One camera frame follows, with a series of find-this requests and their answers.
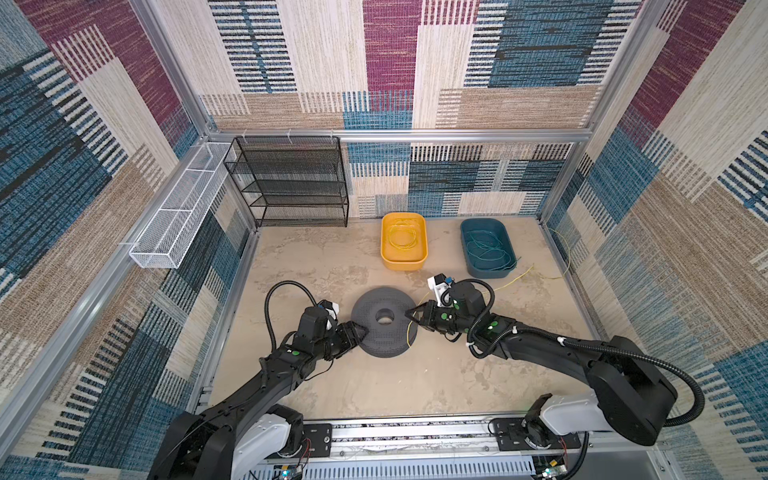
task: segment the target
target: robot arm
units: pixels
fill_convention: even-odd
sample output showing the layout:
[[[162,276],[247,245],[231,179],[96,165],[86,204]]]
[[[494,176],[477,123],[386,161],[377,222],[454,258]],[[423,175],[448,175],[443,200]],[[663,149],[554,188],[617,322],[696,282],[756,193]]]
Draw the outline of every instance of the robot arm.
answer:
[[[280,449],[295,452],[303,435],[302,416],[277,402],[309,378],[318,358],[338,359],[364,335],[354,322],[338,323],[331,302],[307,307],[293,343],[260,359],[261,371],[251,380],[201,414],[185,412],[173,420],[148,478],[229,478],[235,446],[265,414],[289,420],[292,427],[287,442],[285,435],[277,435],[280,440],[267,445],[266,455]]]
[[[487,305],[473,283],[488,288],[491,298]],[[632,442],[653,445],[663,426],[682,425],[703,411],[703,393],[693,378],[667,362],[644,355],[627,338],[615,336],[610,342],[570,339],[496,315],[490,312],[493,289],[479,280],[453,282],[441,274],[430,279],[429,285],[436,300],[409,310],[406,315],[414,322],[444,335],[466,333],[467,345],[475,357],[495,355],[524,360],[586,383],[594,390],[605,422]],[[694,405],[687,413],[667,418],[677,400],[677,390],[657,367],[679,376],[693,390]],[[547,405],[539,405],[538,409],[543,412]],[[546,418],[540,419],[547,424]],[[543,438],[546,445],[547,429],[542,427],[540,422],[529,422],[528,430],[531,437]]]
[[[275,287],[284,283],[301,286],[287,280]],[[473,283],[488,289],[487,304]],[[406,312],[410,319],[425,329],[456,335],[452,341],[466,333],[467,345],[477,358],[495,355],[524,360],[586,383],[594,390],[593,407],[598,415],[603,415],[604,422],[585,417],[580,424],[584,431],[602,430],[607,425],[632,442],[653,445],[662,426],[682,425],[703,411],[703,393],[695,380],[669,363],[645,356],[629,339],[570,339],[496,315],[490,311],[495,298],[493,289],[481,280],[453,282],[441,274],[430,279],[429,286],[435,291],[436,300]],[[278,347],[273,342],[273,351],[260,359],[261,370],[251,380],[199,415],[179,415],[166,432],[149,478],[229,478],[233,454],[240,442],[258,442],[260,447],[250,451],[264,456],[273,452],[293,456],[303,440],[303,418],[276,403],[309,379],[318,358],[338,359],[357,346],[367,333],[354,322],[338,323],[337,312],[337,306],[326,300],[307,307],[292,343],[287,345],[284,340]],[[266,319],[273,339],[269,317]],[[679,376],[694,392],[694,405],[674,419],[667,415],[677,399],[677,391],[657,367]],[[525,417],[528,437],[542,447],[552,435],[566,432],[558,431],[557,425],[548,422],[547,412],[556,407],[550,397],[542,396]],[[270,435],[278,422],[281,426]],[[255,436],[261,431],[265,432],[261,437]],[[252,456],[250,461],[259,459]]]

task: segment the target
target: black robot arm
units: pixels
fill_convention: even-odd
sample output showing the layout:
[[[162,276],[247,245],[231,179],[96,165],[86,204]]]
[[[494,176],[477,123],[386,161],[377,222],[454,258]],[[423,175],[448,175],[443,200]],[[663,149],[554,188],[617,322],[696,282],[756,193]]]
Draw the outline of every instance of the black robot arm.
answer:
[[[664,426],[682,425],[703,411],[704,396],[696,381],[682,370],[646,356],[631,340],[615,336],[610,342],[572,339],[491,313],[495,295],[481,280],[452,282],[438,275],[432,282],[440,303],[430,300],[406,315],[425,329],[445,335],[466,333],[477,358],[489,355],[524,360],[557,370],[589,385],[608,425],[640,445],[653,445]],[[486,304],[475,284],[490,292]],[[694,392],[691,409],[668,419],[677,390],[657,368],[679,376]]]
[[[326,300],[307,307],[290,345],[259,359],[261,370],[222,402],[199,415],[182,413],[171,422],[148,478],[221,480],[229,478],[235,445],[265,413],[289,411],[302,426],[301,415],[277,402],[314,371],[318,358],[334,360],[365,336],[354,322],[338,323]],[[284,450],[295,452],[301,431],[291,435]]]

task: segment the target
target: yellow plastic tub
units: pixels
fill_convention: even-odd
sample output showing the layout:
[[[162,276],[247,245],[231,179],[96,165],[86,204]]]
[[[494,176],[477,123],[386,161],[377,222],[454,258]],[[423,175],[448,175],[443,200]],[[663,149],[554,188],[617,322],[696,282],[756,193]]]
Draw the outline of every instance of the yellow plastic tub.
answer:
[[[390,270],[419,270],[427,260],[427,223],[419,214],[392,212],[382,218],[382,260]]]

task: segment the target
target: patterned fabric wall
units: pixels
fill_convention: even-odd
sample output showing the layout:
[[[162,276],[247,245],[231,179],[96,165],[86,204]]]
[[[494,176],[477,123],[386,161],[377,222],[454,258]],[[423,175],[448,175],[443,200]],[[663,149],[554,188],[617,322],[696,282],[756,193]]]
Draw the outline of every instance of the patterned fabric wall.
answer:
[[[249,230],[221,188],[176,270],[134,266],[0,478],[146,478],[186,407]]]
[[[571,144],[342,144],[349,216],[534,215]]]
[[[583,127],[641,0],[152,0],[221,130]]]
[[[768,475],[767,19],[673,0],[548,221],[601,335],[703,386],[664,430],[688,478]]]
[[[0,0],[0,402],[195,130],[128,0]]]

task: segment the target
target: dark gray disc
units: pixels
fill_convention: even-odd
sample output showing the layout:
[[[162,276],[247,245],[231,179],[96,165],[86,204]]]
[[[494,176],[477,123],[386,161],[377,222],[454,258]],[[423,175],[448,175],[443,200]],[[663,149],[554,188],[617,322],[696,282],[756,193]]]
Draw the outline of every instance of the dark gray disc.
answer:
[[[405,352],[408,349],[406,333],[410,323],[406,310],[414,306],[416,304],[407,293],[388,286],[364,293],[352,308],[352,321],[368,329],[360,348],[379,358],[390,358]],[[411,345],[418,330],[418,325],[411,325],[408,333]]]

